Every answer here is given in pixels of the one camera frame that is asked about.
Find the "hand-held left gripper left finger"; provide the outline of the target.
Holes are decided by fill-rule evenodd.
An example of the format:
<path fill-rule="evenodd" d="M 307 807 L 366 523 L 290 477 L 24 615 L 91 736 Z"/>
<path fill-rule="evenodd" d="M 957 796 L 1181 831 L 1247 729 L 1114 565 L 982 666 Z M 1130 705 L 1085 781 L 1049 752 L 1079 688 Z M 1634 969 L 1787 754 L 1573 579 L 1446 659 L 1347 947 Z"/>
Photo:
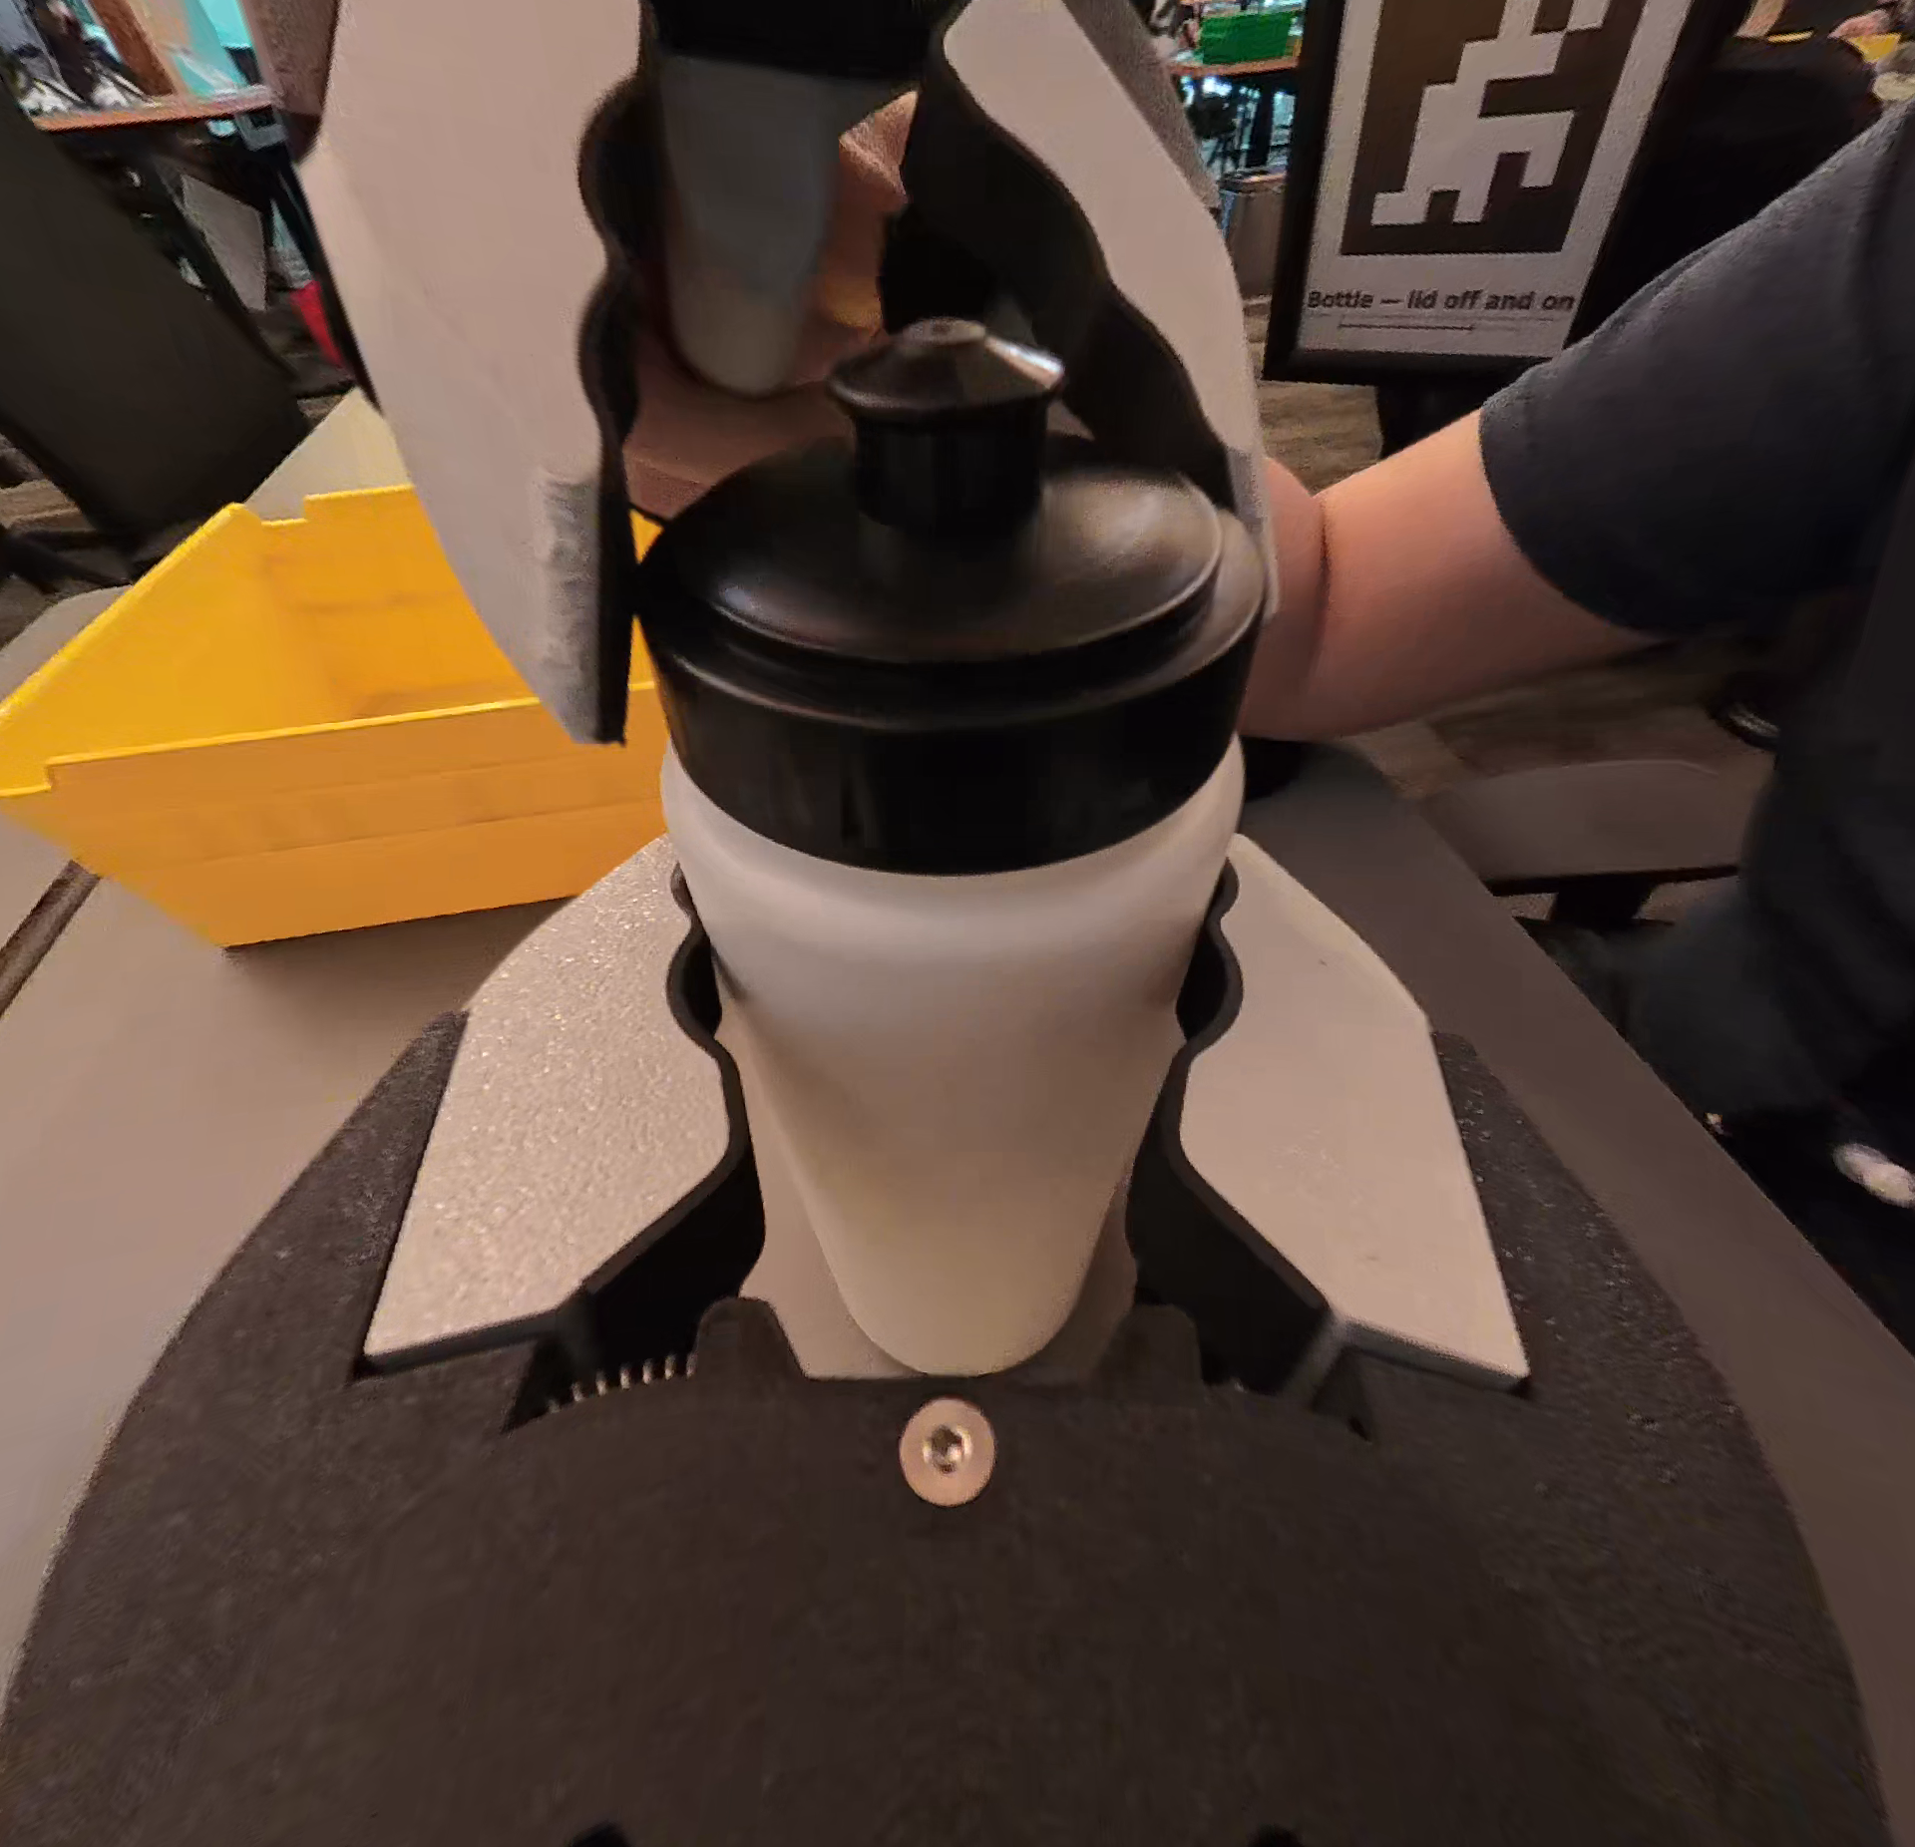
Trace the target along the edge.
<path fill-rule="evenodd" d="M 661 1371 L 763 1254 L 714 961 L 655 841 L 467 1009 L 366 1333 L 372 1371 L 530 1343 Z"/>

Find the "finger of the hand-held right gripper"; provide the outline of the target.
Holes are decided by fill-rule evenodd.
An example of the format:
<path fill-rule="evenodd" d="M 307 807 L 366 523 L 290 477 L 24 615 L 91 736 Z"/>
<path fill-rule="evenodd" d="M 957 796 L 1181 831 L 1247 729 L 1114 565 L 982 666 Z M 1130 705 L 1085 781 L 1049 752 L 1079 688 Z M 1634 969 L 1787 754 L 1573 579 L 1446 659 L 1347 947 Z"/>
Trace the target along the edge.
<path fill-rule="evenodd" d="M 1257 389 L 1181 100 L 1130 0 L 953 0 L 932 25 L 891 227 L 891 327 L 967 316 L 1065 362 L 1112 458 L 1182 472 L 1262 559 Z"/>
<path fill-rule="evenodd" d="M 627 730 L 636 544 L 589 172 L 645 0 L 339 0 L 303 192 L 411 486 L 498 648 L 584 743 Z"/>

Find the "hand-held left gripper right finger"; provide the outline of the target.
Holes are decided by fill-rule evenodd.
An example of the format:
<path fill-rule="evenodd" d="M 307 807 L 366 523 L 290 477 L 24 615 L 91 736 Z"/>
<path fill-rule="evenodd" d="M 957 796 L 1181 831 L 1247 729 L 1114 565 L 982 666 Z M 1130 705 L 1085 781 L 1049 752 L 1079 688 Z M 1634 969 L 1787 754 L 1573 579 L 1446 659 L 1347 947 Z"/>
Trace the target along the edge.
<path fill-rule="evenodd" d="M 1133 1165 L 1139 1296 L 1207 1382 L 1320 1392 L 1350 1356 L 1528 1378 L 1432 1027 L 1251 839 L 1229 845 Z"/>

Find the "white plastic bottle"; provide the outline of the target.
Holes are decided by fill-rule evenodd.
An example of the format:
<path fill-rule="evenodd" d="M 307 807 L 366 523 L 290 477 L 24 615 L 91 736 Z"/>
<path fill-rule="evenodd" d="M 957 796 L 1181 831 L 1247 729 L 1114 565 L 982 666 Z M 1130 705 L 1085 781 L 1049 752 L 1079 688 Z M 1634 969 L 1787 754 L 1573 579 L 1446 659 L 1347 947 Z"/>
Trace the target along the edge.
<path fill-rule="evenodd" d="M 855 1329 L 946 1378 L 1038 1356 L 1175 1057 L 1242 807 L 1239 743 L 1110 849 L 910 878 L 785 849 L 679 756 L 659 801 L 783 1195 Z"/>

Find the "yellow plastic bin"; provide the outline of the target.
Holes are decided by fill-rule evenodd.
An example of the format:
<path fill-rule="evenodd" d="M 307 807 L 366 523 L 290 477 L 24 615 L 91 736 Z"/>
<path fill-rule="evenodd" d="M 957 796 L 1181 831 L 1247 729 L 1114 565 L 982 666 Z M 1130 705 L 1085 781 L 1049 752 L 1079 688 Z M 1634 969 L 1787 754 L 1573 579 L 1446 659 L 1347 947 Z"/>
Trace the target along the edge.
<path fill-rule="evenodd" d="M 631 678 L 565 734 L 411 489 L 232 505 L 5 700 L 3 807 L 218 947 L 561 901 L 665 831 Z"/>

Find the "black bottle lid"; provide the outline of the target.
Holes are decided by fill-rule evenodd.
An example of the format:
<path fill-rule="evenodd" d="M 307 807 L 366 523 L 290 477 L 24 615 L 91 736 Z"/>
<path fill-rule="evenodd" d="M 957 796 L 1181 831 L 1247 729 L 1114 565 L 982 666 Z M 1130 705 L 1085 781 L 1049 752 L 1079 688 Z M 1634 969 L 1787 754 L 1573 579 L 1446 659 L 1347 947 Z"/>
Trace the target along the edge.
<path fill-rule="evenodd" d="M 848 441 L 728 475 L 637 567 L 678 765 L 772 845 L 980 878 L 1155 829 L 1235 740 L 1269 575 L 1189 477 L 1049 431 L 1065 366 L 931 320 Z"/>

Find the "person's right hand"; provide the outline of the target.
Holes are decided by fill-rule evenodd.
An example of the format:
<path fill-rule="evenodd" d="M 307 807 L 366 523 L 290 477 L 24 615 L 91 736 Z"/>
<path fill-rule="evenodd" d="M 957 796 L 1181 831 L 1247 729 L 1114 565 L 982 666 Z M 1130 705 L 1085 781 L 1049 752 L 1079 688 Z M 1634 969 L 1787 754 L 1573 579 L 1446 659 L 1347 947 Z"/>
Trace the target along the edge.
<path fill-rule="evenodd" d="M 835 426 L 827 375 L 881 333 L 881 255 L 904 207 L 915 103 L 913 90 L 902 93 L 840 138 L 832 228 L 778 392 L 742 399 L 705 383 L 678 354 L 667 311 L 648 307 L 636 340 L 637 416 L 625 442 L 628 502 L 647 520 L 674 520 L 730 472 Z"/>

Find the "dark board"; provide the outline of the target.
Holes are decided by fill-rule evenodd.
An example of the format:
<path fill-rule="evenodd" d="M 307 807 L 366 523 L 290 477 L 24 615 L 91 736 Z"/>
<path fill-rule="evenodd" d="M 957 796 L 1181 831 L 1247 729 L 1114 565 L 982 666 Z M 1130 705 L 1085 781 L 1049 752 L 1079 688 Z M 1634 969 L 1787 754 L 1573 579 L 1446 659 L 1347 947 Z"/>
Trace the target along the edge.
<path fill-rule="evenodd" d="M 12 98 L 3 430 L 135 554 L 244 503 L 310 431 L 258 333 L 192 286 Z"/>

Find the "black framed tag sign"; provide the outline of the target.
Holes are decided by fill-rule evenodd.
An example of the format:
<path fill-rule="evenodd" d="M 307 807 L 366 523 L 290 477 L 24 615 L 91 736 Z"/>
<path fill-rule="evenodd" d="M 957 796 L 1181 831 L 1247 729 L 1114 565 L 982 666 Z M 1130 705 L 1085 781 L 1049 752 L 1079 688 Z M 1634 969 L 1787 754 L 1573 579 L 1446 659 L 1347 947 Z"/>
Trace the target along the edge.
<path fill-rule="evenodd" d="M 1265 376 L 1566 349 L 1642 155 L 1752 0 L 1306 0 Z"/>

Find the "grey chair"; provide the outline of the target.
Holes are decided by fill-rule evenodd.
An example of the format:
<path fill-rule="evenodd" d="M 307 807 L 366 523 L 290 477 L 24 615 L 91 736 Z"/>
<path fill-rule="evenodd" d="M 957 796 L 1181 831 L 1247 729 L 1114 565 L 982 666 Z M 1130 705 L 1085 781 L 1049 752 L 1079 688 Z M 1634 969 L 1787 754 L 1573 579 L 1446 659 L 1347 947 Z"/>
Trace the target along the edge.
<path fill-rule="evenodd" d="M 1514 922 L 1617 932 L 1735 880 L 1770 760 L 1601 758 L 1474 776 L 1421 815 Z"/>

